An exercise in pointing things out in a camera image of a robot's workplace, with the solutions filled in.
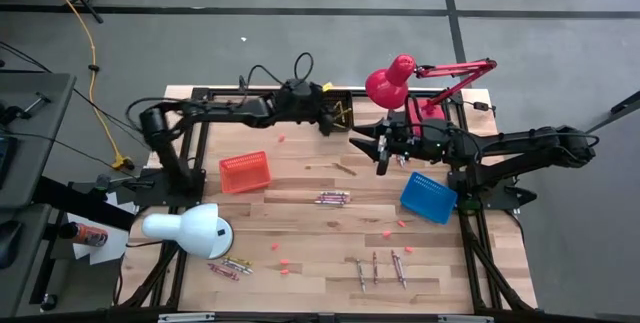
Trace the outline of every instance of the small bottle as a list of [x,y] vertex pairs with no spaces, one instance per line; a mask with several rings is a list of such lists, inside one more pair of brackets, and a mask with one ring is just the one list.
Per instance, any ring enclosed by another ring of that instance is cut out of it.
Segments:
[[82,223],[71,222],[60,227],[58,236],[63,239],[71,239],[73,243],[102,247],[107,243],[109,232]]

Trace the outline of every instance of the gray floor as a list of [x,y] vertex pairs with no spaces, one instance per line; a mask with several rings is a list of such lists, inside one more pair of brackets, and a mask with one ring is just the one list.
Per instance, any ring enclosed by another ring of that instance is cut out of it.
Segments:
[[[469,10],[640,10],[638,0],[455,0]],[[2,3],[58,4],[60,0],[0,0]],[[98,0],[99,4],[260,8],[402,8],[444,9],[445,0]],[[160,96],[168,84],[236,84],[256,63],[280,77],[292,74],[295,57],[313,53],[312,78],[337,85],[363,85],[372,70],[398,53],[413,54],[423,64],[455,61],[446,17],[278,16],[278,15],[105,15],[89,23],[102,71],[96,101],[121,116],[133,99]],[[640,20],[461,18],[468,60],[491,57],[498,69],[474,84],[489,88],[505,131],[568,124],[589,128],[618,101],[638,90]],[[88,90],[90,51],[75,17],[68,14],[0,13],[0,40],[31,54],[59,72],[78,76]],[[0,52],[11,67],[26,68]],[[268,84],[256,76],[254,84]],[[412,80],[413,86],[450,86],[452,80]],[[117,129],[123,153],[137,163],[147,152]],[[89,107],[74,97],[59,139],[111,161],[113,155]],[[46,169],[64,180],[90,180],[105,167],[55,147]],[[535,177],[523,183],[535,186]],[[591,316],[599,311],[581,292],[597,290],[597,281],[572,269],[563,244],[580,239],[560,233],[562,217],[533,203],[523,209],[527,254],[540,307],[554,313]],[[602,259],[594,252],[593,259]],[[635,272],[636,267],[624,267]],[[82,284],[68,277],[67,286]],[[105,285],[110,295],[112,286]],[[640,314],[637,306],[626,314]]]

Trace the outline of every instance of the wooden tabletop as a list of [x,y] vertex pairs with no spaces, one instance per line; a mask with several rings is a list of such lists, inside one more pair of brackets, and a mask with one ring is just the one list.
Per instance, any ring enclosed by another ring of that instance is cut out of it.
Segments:
[[[188,98],[193,86],[168,86],[166,97]],[[466,101],[490,103],[484,89],[463,91]],[[471,132],[497,132],[491,112],[465,105]],[[373,123],[385,110],[368,98],[354,98],[356,124]],[[284,142],[278,136],[284,134]],[[348,142],[355,132],[322,137],[317,125],[278,123],[264,130],[242,124],[214,123],[210,127],[204,168],[207,183],[203,203],[218,203],[220,216],[234,230],[230,254],[254,262],[252,275],[231,281],[211,272],[207,260],[189,256],[180,310],[252,312],[368,312],[368,313],[471,313],[458,219],[447,225],[431,223],[400,207],[400,195],[413,171],[445,183],[449,166],[412,160],[401,168],[391,162],[387,175],[375,174],[375,164]],[[195,142],[192,144],[195,154]],[[240,194],[220,191],[220,159],[264,150],[272,182],[266,189]],[[306,165],[340,163],[357,172],[352,176],[330,167]],[[152,154],[150,166],[158,166]],[[314,204],[326,190],[351,192],[342,208]],[[166,212],[152,208],[152,212]],[[397,224],[398,220],[406,227]],[[150,239],[138,220],[131,243]],[[520,231],[504,212],[487,212],[487,225],[496,265],[525,302],[536,306]],[[391,231],[389,238],[383,231]],[[279,248],[272,250],[272,244]],[[405,252],[410,246],[412,253]],[[407,289],[396,279],[390,251],[404,265]],[[155,264],[159,246],[128,249],[123,261],[127,299]],[[373,284],[372,254],[377,252],[380,281]],[[290,274],[282,275],[281,259],[288,259]],[[363,263],[366,293],[362,293],[355,260]],[[166,299],[172,279],[169,269]],[[486,275],[479,269],[485,302],[489,304]]]

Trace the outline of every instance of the white desk lamp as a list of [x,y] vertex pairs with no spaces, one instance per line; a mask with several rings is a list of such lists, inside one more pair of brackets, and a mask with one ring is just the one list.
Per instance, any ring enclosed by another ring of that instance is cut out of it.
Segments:
[[218,217],[217,204],[202,204],[182,215],[154,213],[142,222],[142,233],[149,238],[174,240],[187,253],[215,259],[231,248],[233,230]]

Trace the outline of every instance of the yellow cable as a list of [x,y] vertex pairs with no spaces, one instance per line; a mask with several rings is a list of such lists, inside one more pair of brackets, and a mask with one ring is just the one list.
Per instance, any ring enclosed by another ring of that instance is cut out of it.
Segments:
[[[73,6],[73,4],[71,4],[69,0],[64,0],[64,1],[67,3],[69,8],[71,8],[73,13],[76,15],[76,17],[80,21],[80,24],[82,25],[82,28],[84,29],[84,32],[87,34],[87,38],[89,38],[89,45],[91,46],[91,62],[93,65],[96,65],[96,47],[95,45],[93,45],[93,37],[91,36],[91,32],[89,32],[89,28],[87,28],[87,25],[84,23],[84,20],[82,19],[80,14],[78,14],[78,11]],[[94,103],[93,87],[95,83],[96,83],[96,72],[94,70],[91,70],[91,84],[89,85],[89,101],[91,101],[91,103]],[[96,117],[98,117],[98,120],[102,124],[102,127],[104,128],[104,132],[107,134],[107,138],[109,138],[109,141],[111,142],[111,146],[113,147],[113,152],[115,153],[116,161],[112,164],[112,166],[114,168],[120,168],[124,163],[125,157],[123,157],[120,154],[120,151],[118,150],[118,146],[116,145],[116,142],[113,140],[113,137],[111,136],[109,127],[105,123],[104,118],[102,118],[102,115],[100,114],[100,112],[95,107],[93,108],[93,112],[96,114]]]

